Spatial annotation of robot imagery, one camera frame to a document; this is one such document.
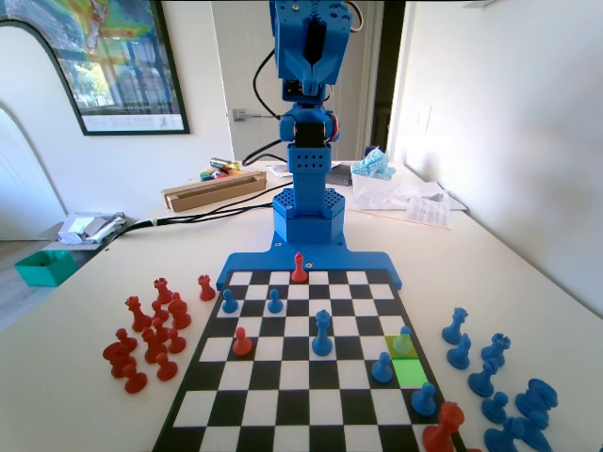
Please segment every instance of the green highlighted square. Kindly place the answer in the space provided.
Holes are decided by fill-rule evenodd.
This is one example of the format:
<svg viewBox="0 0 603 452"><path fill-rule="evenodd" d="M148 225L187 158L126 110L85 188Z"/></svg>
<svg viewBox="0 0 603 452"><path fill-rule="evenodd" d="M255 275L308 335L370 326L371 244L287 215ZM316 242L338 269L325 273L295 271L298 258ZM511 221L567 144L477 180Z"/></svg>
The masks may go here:
<svg viewBox="0 0 603 452"><path fill-rule="evenodd" d="M420 388L428 383L423 366L418 358L392 360L400 388Z"/></svg>

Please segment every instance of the blue chess piece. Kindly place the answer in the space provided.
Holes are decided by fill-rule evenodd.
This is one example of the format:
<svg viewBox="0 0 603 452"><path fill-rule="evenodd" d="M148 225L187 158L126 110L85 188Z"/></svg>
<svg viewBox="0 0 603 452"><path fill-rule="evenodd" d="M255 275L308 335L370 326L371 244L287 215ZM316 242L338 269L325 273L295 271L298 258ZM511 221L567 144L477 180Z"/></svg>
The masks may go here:
<svg viewBox="0 0 603 452"><path fill-rule="evenodd" d="M329 338L331 315L322 310L317 314L318 336L312 340L312 350L318 356L327 356L333 349L333 341Z"/></svg>
<svg viewBox="0 0 603 452"><path fill-rule="evenodd" d="M459 342L461 342L461 324L467 316L468 313L465 309L454 308L452 324L442 330L442 337L446 342L453 344L454 346L459 345Z"/></svg>
<svg viewBox="0 0 603 452"><path fill-rule="evenodd" d="M373 378L379 383L386 384L394 378L394 371L389 366L391 361L389 353L383 351L379 355L379 360L371 367L370 373L373 374Z"/></svg>
<svg viewBox="0 0 603 452"><path fill-rule="evenodd" d="M487 360L488 358L496 358L498 361L498 367L502 367L505 364L505 357L502 352L511 346L511 339L497 332L492 336L492 345L481 349L481 358Z"/></svg>
<svg viewBox="0 0 603 452"><path fill-rule="evenodd" d="M270 290L270 298L268 310L273 314L280 313L283 310L283 302L279 300L279 291L276 289Z"/></svg>
<svg viewBox="0 0 603 452"><path fill-rule="evenodd" d="M233 297L233 292L230 289L226 289L223 293L224 302L222 303L222 310L227 313L233 313L238 309L238 301Z"/></svg>
<svg viewBox="0 0 603 452"><path fill-rule="evenodd" d="M431 383L423 384L423 387L414 391L411 395L411 405L413 410L423 417L430 417L435 414L435 388Z"/></svg>
<svg viewBox="0 0 603 452"><path fill-rule="evenodd" d="M467 380L469 388L480 397L489 397L494 393L494 385L490 378L498 371L498 363L494 358L488 358L483 363L483 370L471 374Z"/></svg>
<svg viewBox="0 0 603 452"><path fill-rule="evenodd" d="M446 359L453 367L457 369L467 369L469 366L469 349L471 348L471 339L467 333L461 337L461 342L456 348L451 348L446 354Z"/></svg>
<svg viewBox="0 0 603 452"><path fill-rule="evenodd" d="M486 399L481 403L481 412L490 422L502 424L507 418L505 406L509 403L509 398L505 393L498 392L494 394L494 399Z"/></svg>

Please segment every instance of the door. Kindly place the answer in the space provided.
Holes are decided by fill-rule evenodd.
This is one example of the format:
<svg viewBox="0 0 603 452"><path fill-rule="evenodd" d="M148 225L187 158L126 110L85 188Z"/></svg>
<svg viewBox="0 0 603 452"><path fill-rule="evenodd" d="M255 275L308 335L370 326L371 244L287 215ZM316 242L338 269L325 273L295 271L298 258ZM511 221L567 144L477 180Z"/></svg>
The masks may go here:
<svg viewBox="0 0 603 452"><path fill-rule="evenodd" d="M374 75L371 71L371 47L381 32L375 26L377 2L356 2L364 16L363 28L350 35L337 84L325 107L334 111L339 119L339 140L333 145L333 160L362 158L370 139L372 115L369 99L374 96ZM212 2L220 68L228 110L235 159L279 138L278 121L272 118L253 94L252 80L260 63L274 48L270 24L269 2ZM354 17L352 26L359 25ZM282 81L276 76L274 57L266 64L257 80L257 89L266 104L277 114L285 113L292 104L281 99ZM244 108L262 118L235 121L233 110ZM269 151L286 158L286 144L281 143Z"/></svg>

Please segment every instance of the chess square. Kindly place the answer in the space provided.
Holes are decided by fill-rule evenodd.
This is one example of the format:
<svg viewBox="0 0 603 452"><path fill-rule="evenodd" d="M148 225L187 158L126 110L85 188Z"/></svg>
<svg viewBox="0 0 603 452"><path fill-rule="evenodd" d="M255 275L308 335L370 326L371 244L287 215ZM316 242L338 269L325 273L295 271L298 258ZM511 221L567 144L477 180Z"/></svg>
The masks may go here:
<svg viewBox="0 0 603 452"><path fill-rule="evenodd" d="M174 427L205 427L209 420L216 391L187 391L173 421Z"/></svg>
<svg viewBox="0 0 603 452"><path fill-rule="evenodd" d="M343 424L341 398L336 389L310 390L310 425L338 426Z"/></svg>
<svg viewBox="0 0 603 452"><path fill-rule="evenodd" d="M274 426L278 390L249 391L245 401L243 426Z"/></svg>
<svg viewBox="0 0 603 452"><path fill-rule="evenodd" d="M369 389L367 367L362 360L337 361L341 389Z"/></svg>

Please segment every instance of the white square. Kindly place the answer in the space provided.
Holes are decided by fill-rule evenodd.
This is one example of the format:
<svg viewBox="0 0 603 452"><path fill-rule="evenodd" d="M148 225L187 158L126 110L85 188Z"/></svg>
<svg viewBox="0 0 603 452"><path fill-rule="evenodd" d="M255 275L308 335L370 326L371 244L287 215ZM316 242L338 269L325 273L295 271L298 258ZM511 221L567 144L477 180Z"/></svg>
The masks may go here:
<svg viewBox="0 0 603 452"><path fill-rule="evenodd" d="M276 424L276 401L279 392L249 391L243 412L243 426L274 426Z"/></svg>
<svg viewBox="0 0 603 452"><path fill-rule="evenodd" d="M280 389L310 389L310 363L283 361Z"/></svg>
<svg viewBox="0 0 603 452"><path fill-rule="evenodd" d="M253 361L228 361L220 380L220 391L249 389Z"/></svg>
<svg viewBox="0 0 603 452"><path fill-rule="evenodd" d="M250 271L236 271L230 279L229 285L249 285L252 281L252 273Z"/></svg>
<svg viewBox="0 0 603 452"><path fill-rule="evenodd" d="M371 284L370 293L373 299L394 299L394 294L389 284Z"/></svg>
<svg viewBox="0 0 603 452"><path fill-rule="evenodd" d="M285 337L307 337L309 334L308 317L287 317L285 319Z"/></svg>
<svg viewBox="0 0 603 452"><path fill-rule="evenodd" d="M339 388L368 389L367 365L361 360L337 361Z"/></svg>
<svg viewBox="0 0 603 452"><path fill-rule="evenodd" d="M333 317L333 333L335 336L357 336L358 324L356 317Z"/></svg>
<svg viewBox="0 0 603 452"><path fill-rule="evenodd" d="M210 337L205 342L204 351L202 351L199 361L204 363L226 361L232 346L232 337Z"/></svg>
<svg viewBox="0 0 603 452"><path fill-rule="evenodd" d="M378 360L383 351L387 351L384 336L360 336L360 345L365 360Z"/></svg>
<svg viewBox="0 0 603 452"><path fill-rule="evenodd" d="M226 452L236 450L241 427L208 427L200 452Z"/></svg>
<svg viewBox="0 0 603 452"><path fill-rule="evenodd" d="M353 299L351 304L354 307L354 315L357 317L377 315L377 308L372 299Z"/></svg>
<svg viewBox="0 0 603 452"><path fill-rule="evenodd" d="M216 391L187 391L174 427L205 427L214 407Z"/></svg>
<svg viewBox="0 0 603 452"><path fill-rule="evenodd" d="M268 286L266 284L253 284L247 288L245 299L267 299Z"/></svg>
<svg viewBox="0 0 603 452"><path fill-rule="evenodd" d="M364 271L349 271L348 284L368 284L367 274Z"/></svg>
<svg viewBox="0 0 603 452"><path fill-rule="evenodd" d="M379 321L383 334L399 334L399 331L404 326L404 320L401 315L380 315Z"/></svg>
<svg viewBox="0 0 603 452"><path fill-rule="evenodd" d="M310 390L310 425L340 426L343 424L341 414L341 397L338 389Z"/></svg>
<svg viewBox="0 0 603 452"><path fill-rule="evenodd" d="M289 285L287 299L310 299L310 286L307 284Z"/></svg>
<svg viewBox="0 0 603 452"><path fill-rule="evenodd" d="M343 430L346 434L346 450L350 452L381 452L383 450L377 426L344 426Z"/></svg>
<svg viewBox="0 0 603 452"><path fill-rule="evenodd" d="M276 426L273 450L277 452L308 452L310 450L310 427Z"/></svg>
<svg viewBox="0 0 603 452"><path fill-rule="evenodd" d="M406 410L404 396L400 389L373 389L370 391L377 415L377 424L381 426L405 426L411 424Z"/></svg>
<svg viewBox="0 0 603 452"><path fill-rule="evenodd" d="M282 337L259 337L255 349L256 361L281 361L283 359Z"/></svg>
<svg viewBox="0 0 603 452"><path fill-rule="evenodd" d="M350 287L347 284L329 285L331 299L351 299Z"/></svg>
<svg viewBox="0 0 603 452"><path fill-rule="evenodd" d="M327 285L329 283L329 273L326 271L310 271L308 274L312 285Z"/></svg>

